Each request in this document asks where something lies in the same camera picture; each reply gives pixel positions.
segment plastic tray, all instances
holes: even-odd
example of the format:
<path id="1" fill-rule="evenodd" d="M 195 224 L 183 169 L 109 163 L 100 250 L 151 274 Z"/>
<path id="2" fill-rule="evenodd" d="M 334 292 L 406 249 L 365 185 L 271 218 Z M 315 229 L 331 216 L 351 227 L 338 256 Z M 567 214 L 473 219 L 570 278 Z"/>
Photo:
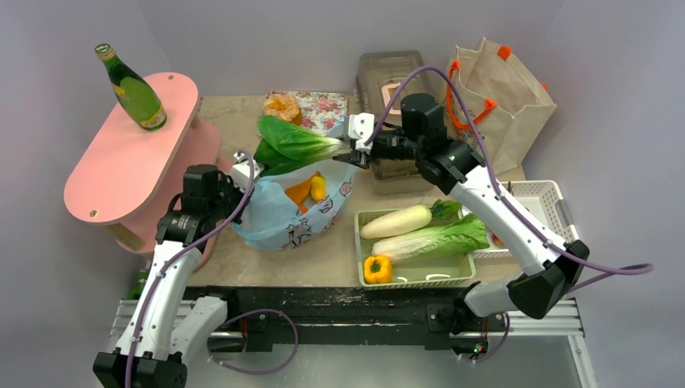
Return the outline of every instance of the plastic tray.
<path id="1" fill-rule="evenodd" d="M 359 99 L 365 112 L 373 113 L 380 118 L 394 94 L 407 75 L 423 65 L 421 54 L 416 50 L 393 51 L 385 53 L 365 53 L 359 59 L 357 85 Z M 426 73 L 414 77 L 400 98 L 393 105 L 386 122 L 401 125 L 401 99 L 412 93 L 433 94 L 430 79 Z M 376 194 L 399 194 L 430 190 L 433 186 L 418 174 L 413 161 L 383 160 L 371 166 L 376 179 Z"/>
<path id="2" fill-rule="evenodd" d="M 359 269 L 359 281 L 365 289 L 403 289 L 433 285 L 456 285 L 476 276 L 473 256 L 467 254 L 418 261 L 411 264 L 398 264 L 393 267 L 393 281 L 391 283 L 379 285 L 366 283 L 364 281 L 364 260 L 371 255 L 373 243 L 379 241 L 380 238 L 364 239 L 359 236 L 359 231 L 369 222 L 395 210 L 397 209 L 358 212 L 355 215 L 357 267 Z"/>
<path id="3" fill-rule="evenodd" d="M 571 219 L 568 206 L 561 195 L 559 186 L 553 180 L 524 180 L 502 182 L 505 188 L 511 188 L 514 197 L 528 208 L 540 222 L 570 243 L 578 239 L 578 232 Z M 468 209 L 462 208 L 465 214 Z M 490 248 L 473 252 L 474 259 L 511 257 L 506 248 L 496 247 L 492 234 L 488 232 Z"/>

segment pink oval tabletop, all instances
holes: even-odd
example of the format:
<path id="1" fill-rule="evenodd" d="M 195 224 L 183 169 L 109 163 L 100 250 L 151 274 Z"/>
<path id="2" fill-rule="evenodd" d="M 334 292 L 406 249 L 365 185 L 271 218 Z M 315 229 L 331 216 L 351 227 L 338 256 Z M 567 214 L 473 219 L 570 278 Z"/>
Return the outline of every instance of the pink oval tabletop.
<path id="1" fill-rule="evenodd" d="M 66 182 L 67 209 L 96 225 L 117 223 L 159 189 L 200 102 L 195 83 L 178 73 L 145 77 L 162 101 L 166 124 L 148 132 L 117 104 Z"/>
<path id="2" fill-rule="evenodd" d="M 131 214 L 122 221 L 136 236 L 140 237 L 145 245 L 133 251 L 125 244 L 119 244 L 126 250 L 136 253 L 147 253 L 154 250 L 157 241 L 154 237 L 157 234 L 157 223 L 164 217 L 169 208 L 171 199 L 176 194 L 183 191 L 183 174 L 188 166 L 195 164 L 214 164 L 223 172 L 228 173 L 233 165 L 227 158 L 219 155 L 221 148 L 221 135 L 216 127 L 206 120 L 200 120 L 197 127 L 192 127 L 187 132 L 176 157 L 171 162 L 169 170 L 162 180 L 162 184 L 144 209 Z M 176 202 L 175 209 L 180 209 L 180 200 Z"/>

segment yellow bell pepper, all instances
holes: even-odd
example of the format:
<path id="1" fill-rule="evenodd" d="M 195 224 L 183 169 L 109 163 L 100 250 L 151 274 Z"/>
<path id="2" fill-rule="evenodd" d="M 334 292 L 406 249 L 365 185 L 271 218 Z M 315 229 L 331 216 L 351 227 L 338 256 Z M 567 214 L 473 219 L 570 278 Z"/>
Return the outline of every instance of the yellow bell pepper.
<path id="1" fill-rule="evenodd" d="M 326 180 L 322 176 L 312 178 L 312 199 L 314 202 L 321 202 L 326 198 Z"/>
<path id="2" fill-rule="evenodd" d="M 393 281 L 393 265 L 388 256 L 369 256 L 364 261 L 364 281 L 370 285 Z"/>

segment white basket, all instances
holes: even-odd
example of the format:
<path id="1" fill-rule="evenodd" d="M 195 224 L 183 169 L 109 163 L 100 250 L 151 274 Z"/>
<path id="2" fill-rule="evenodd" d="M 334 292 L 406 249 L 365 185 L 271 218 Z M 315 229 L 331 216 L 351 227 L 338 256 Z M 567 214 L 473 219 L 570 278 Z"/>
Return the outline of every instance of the white basket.
<path id="1" fill-rule="evenodd" d="M 578 239 L 578 232 L 576 232 L 574 222 L 571 219 L 568 205 L 556 182 L 553 180 L 524 180 L 502 182 L 502 186 L 511 188 L 514 197 L 527 207 L 533 216 L 563 237 L 566 242 L 570 243 Z M 463 208 L 463 212 L 464 215 L 471 213 L 466 208 Z M 511 257 L 511 253 L 506 248 L 492 248 L 496 246 L 491 233 L 488 233 L 488 239 L 491 247 L 474 251 L 474 259 Z"/>

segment blue plastic bag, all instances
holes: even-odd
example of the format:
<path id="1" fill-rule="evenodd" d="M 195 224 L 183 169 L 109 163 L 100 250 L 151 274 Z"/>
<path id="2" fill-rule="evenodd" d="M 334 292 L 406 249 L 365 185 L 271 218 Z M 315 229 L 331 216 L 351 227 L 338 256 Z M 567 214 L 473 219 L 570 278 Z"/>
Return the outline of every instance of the blue plastic bag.
<path id="1" fill-rule="evenodd" d="M 334 136 L 337 125 L 328 136 Z M 297 248 L 327 231 L 352 191 L 357 167 L 333 160 L 317 162 L 283 175 L 260 178 L 254 185 L 250 203 L 242 213 L 242 224 L 233 224 L 245 243 L 261 251 Z M 326 180 L 326 197 L 315 204 L 309 198 L 307 213 L 288 196 L 285 189 L 302 183 L 319 171 Z"/>

